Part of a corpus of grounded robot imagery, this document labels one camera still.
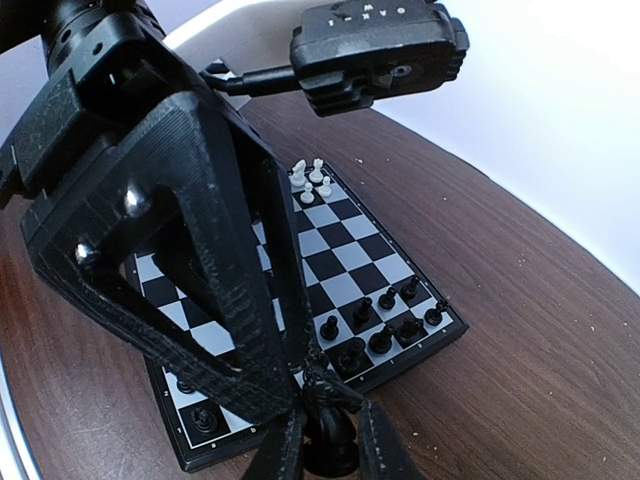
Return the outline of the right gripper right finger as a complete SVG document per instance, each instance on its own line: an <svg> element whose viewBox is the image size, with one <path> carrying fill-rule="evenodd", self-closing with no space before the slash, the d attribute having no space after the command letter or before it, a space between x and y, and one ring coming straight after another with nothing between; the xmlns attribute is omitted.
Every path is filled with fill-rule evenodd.
<svg viewBox="0 0 640 480"><path fill-rule="evenodd" d="M359 478L424 479L378 402L366 400L359 412Z"/></svg>

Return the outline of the black pawn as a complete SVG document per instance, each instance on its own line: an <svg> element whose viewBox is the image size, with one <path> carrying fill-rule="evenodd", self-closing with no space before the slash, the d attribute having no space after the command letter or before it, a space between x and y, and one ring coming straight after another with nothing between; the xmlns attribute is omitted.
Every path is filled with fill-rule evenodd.
<svg viewBox="0 0 640 480"><path fill-rule="evenodd" d="M382 310L389 311L394 308L396 304L397 290L390 286L378 299L378 306Z"/></svg>
<svg viewBox="0 0 640 480"><path fill-rule="evenodd" d="M190 384L188 384L187 382L184 382L184 381L182 381L180 379L178 379L176 381L176 387L181 393L186 394L186 395L192 394L192 393L195 392L195 389Z"/></svg>
<svg viewBox="0 0 640 480"><path fill-rule="evenodd" d="M320 327L320 335L326 341L333 341L339 334L338 319L330 315Z"/></svg>

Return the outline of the black and white chessboard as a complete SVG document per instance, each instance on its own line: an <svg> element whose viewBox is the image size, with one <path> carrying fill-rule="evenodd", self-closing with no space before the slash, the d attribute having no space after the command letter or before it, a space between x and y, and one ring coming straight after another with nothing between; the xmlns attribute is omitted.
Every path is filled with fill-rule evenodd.
<svg viewBox="0 0 640 480"><path fill-rule="evenodd" d="M365 393L401 375L436 354L467 331L467 323L431 283L417 264L401 248L380 221L338 176L324 167L331 178L332 194L315 195L312 204L300 201L301 188L292 196L297 222L302 267L310 298L318 343L329 366L354 390ZM417 295L405 301L401 287L413 276L420 278ZM396 304L386 311L378 299L390 286L397 290ZM355 324L354 308L368 296L372 315L368 322ZM448 307L438 326L425 323L424 314L437 301ZM330 315L338 319L339 334L333 341L320 335L320 327ZM397 330L405 318L422 321L424 337L404 348ZM373 353L369 338L386 324L395 328L392 347L386 354ZM364 341L360 368L344 373L338 357L353 338ZM180 468L188 473L207 468L256 448L266 428L254 425L199 392L183 394L176 387L177 377L154 362L147 371L158 408ZM219 426L212 434L199 432L191 420L195 407L217 408Z"/></svg>

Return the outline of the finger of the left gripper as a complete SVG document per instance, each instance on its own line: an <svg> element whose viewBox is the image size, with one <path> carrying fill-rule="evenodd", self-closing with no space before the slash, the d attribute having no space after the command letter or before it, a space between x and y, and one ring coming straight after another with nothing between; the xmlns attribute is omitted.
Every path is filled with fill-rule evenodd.
<svg viewBox="0 0 640 480"><path fill-rule="evenodd" d="M230 126L192 92L80 161L29 209L38 276L96 323L236 416L293 391Z"/></svg>
<svg viewBox="0 0 640 480"><path fill-rule="evenodd" d="M329 374L327 356L321 352L307 292L291 185L273 149L244 117L238 120L237 152L250 210L263 225L274 289L279 299L285 331L281 335L286 364L292 374Z"/></svg>

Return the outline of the black rook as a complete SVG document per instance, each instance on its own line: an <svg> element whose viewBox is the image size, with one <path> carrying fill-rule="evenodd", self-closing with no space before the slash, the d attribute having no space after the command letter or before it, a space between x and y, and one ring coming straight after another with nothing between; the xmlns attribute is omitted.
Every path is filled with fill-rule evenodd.
<svg viewBox="0 0 640 480"><path fill-rule="evenodd" d="M191 420L199 432L212 434L219 426L218 409L195 407L191 412Z"/></svg>

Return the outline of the black bishop chess piece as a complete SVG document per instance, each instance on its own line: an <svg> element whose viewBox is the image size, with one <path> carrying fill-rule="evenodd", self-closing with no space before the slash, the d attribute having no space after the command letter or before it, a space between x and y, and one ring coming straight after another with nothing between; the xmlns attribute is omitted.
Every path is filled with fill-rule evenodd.
<svg viewBox="0 0 640 480"><path fill-rule="evenodd" d="M369 338L368 346L370 350L378 355L388 353L392 347L394 332L394 326L386 324L379 332L374 333Z"/></svg>

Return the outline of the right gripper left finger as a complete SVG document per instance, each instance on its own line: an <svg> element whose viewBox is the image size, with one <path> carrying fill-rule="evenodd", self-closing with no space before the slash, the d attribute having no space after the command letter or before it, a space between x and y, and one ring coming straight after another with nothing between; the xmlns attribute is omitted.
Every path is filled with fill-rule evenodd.
<svg viewBox="0 0 640 480"><path fill-rule="evenodd" d="M305 423L299 407L277 417L242 479L302 479Z"/></svg>

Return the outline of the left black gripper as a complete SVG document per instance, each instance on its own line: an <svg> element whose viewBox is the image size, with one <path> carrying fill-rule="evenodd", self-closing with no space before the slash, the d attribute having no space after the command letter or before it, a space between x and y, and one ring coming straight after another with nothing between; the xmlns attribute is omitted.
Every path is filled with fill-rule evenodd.
<svg viewBox="0 0 640 480"><path fill-rule="evenodd" d="M37 270L116 270L140 247L220 251L220 103L141 1L5 1L1 48L48 79L1 148L1 200Z"/></svg>

